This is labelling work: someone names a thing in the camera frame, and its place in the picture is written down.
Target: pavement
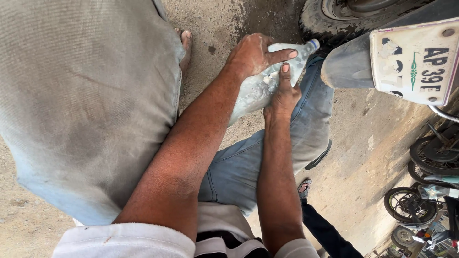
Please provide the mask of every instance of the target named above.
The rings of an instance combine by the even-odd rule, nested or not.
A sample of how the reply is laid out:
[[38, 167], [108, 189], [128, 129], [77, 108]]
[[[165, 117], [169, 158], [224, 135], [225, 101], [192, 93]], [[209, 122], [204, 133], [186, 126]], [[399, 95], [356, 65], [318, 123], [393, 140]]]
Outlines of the pavement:
[[[164, 0], [174, 27], [189, 29], [194, 44], [180, 110], [216, 77], [227, 55], [245, 34], [262, 32], [282, 43], [301, 43], [297, 20], [304, 0]], [[308, 202], [363, 255], [388, 239], [395, 220], [384, 209], [384, 194], [409, 186], [409, 146], [437, 121], [427, 107], [369, 89], [336, 90], [327, 158], [296, 175], [313, 179]], [[220, 148], [263, 129], [261, 111], [228, 128]], [[4, 257], [49, 257], [70, 217], [21, 188], [15, 164], [0, 138], [0, 253]], [[249, 217], [261, 236], [257, 213]], [[320, 245], [305, 229], [318, 249]]]

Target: white shirt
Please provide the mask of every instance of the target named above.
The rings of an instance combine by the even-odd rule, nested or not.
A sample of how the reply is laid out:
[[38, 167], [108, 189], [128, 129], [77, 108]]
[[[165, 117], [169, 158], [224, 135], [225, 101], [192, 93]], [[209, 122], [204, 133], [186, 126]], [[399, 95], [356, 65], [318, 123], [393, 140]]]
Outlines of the white shirt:
[[[221, 237], [211, 237], [195, 244], [178, 231], [153, 224], [80, 226], [64, 233], [52, 257], [191, 258], [224, 252], [229, 258], [242, 258], [253, 256], [257, 248], [257, 251], [264, 251], [263, 244], [254, 239], [249, 223], [237, 206], [198, 202], [198, 236], [199, 233], [214, 231], [227, 231], [241, 244], [236, 248], [228, 248]], [[311, 242], [295, 239], [286, 243], [274, 258], [299, 257], [319, 256]]]

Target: leg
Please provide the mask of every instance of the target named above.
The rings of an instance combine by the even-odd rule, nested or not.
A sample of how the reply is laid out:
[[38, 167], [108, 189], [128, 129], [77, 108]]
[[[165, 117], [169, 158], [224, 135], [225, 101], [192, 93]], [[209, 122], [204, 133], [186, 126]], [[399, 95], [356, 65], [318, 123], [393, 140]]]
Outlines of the leg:
[[180, 38], [152, 0], [0, 5], [0, 134], [18, 183], [111, 223], [176, 120]]
[[[300, 83], [302, 97], [291, 116], [293, 171], [298, 173], [327, 147], [333, 89], [320, 79], [323, 60], [311, 58]], [[256, 207], [256, 187], [264, 130], [217, 152], [204, 176], [200, 201], [237, 205], [248, 216]]]
[[301, 209], [303, 210], [304, 225], [331, 257], [363, 258], [351, 243], [344, 240], [333, 225], [328, 223], [326, 219], [308, 204], [306, 198], [301, 199]]

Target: dusty ground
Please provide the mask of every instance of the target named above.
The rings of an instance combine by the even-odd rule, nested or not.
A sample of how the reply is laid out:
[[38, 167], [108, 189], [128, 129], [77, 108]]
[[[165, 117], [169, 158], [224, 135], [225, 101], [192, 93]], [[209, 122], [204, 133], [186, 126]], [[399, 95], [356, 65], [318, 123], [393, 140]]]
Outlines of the dusty ground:
[[[194, 33], [192, 61], [180, 101], [183, 110], [217, 75], [245, 33], [263, 32], [280, 42], [300, 43], [297, 18], [304, 0], [164, 0], [171, 23]], [[337, 90], [331, 119], [333, 147], [319, 167], [297, 175], [313, 179], [309, 202], [363, 254], [379, 246], [395, 221], [382, 197], [410, 185], [408, 147], [433, 120], [423, 106], [374, 90]], [[261, 112], [227, 130], [222, 147], [263, 128]], [[0, 140], [0, 253], [47, 257], [72, 220], [15, 181], [14, 161]], [[257, 214], [249, 221], [260, 236]], [[310, 236], [316, 247], [318, 243]]]

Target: foot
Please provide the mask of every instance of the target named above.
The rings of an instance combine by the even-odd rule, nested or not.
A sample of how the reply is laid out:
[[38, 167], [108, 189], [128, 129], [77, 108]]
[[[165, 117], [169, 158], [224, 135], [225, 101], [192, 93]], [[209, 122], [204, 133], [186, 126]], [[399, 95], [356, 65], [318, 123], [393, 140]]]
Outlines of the foot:
[[185, 49], [185, 56], [183, 57], [182, 61], [179, 64], [180, 69], [182, 70], [182, 79], [185, 77], [186, 69], [188, 68], [188, 64], [190, 63], [191, 59], [191, 47], [193, 45], [192, 39], [193, 35], [191, 31], [185, 30], [184, 32], [180, 33], [179, 28], [175, 28], [175, 32], [182, 40], [183, 48]]
[[306, 179], [300, 184], [300, 186], [298, 187], [298, 194], [300, 195], [300, 199], [308, 197], [309, 189], [311, 188], [312, 182], [313, 181], [311, 179]]

